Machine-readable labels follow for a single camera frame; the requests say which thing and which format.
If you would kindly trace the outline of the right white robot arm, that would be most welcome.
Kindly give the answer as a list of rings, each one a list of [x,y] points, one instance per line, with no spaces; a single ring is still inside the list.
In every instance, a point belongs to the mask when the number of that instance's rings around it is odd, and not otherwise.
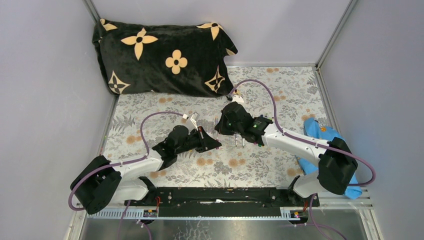
[[[249,143],[289,152],[316,166],[315,172],[298,176],[290,184],[286,198],[293,206],[301,205],[309,196],[319,192],[343,195],[358,168],[343,139],[335,137],[327,141],[279,129],[274,120],[252,117],[237,102],[223,108],[214,129],[221,135],[237,134]]]

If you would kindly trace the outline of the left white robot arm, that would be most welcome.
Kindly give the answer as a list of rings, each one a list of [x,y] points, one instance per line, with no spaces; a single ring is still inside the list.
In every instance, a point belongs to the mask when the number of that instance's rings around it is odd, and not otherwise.
[[[109,203],[130,199],[148,206],[154,202],[155,192],[139,179],[141,175],[170,167],[178,154],[190,150],[203,153],[221,145],[202,126],[188,130],[177,125],[141,158],[111,163],[104,155],[95,157],[71,183],[71,196],[79,200],[88,214],[100,212]]]

